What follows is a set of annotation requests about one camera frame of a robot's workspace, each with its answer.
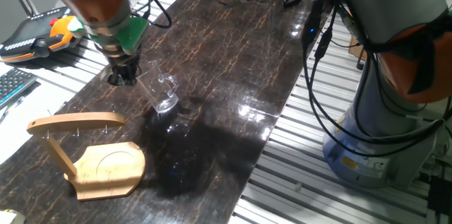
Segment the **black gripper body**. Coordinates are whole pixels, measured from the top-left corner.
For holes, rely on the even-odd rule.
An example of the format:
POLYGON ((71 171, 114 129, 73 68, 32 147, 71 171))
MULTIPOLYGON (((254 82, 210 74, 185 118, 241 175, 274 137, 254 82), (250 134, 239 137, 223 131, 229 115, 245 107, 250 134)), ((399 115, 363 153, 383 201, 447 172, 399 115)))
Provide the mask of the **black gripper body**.
POLYGON ((102 75, 109 76, 116 71, 121 76, 139 76, 141 74, 141 47, 139 45, 133 54, 127 54, 119 48, 115 51, 102 48, 102 54, 108 61, 102 75))

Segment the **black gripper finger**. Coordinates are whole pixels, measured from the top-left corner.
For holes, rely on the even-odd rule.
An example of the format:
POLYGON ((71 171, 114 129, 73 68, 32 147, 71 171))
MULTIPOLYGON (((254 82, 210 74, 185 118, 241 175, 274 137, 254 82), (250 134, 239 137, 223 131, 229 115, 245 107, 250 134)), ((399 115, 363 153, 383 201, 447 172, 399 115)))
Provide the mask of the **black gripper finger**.
POLYGON ((134 86, 136 84, 137 68, 124 68, 122 72, 122 78, 124 85, 134 86))
POLYGON ((110 72, 107 77, 107 82, 112 86, 122 86, 122 79, 121 76, 116 73, 115 71, 110 72))

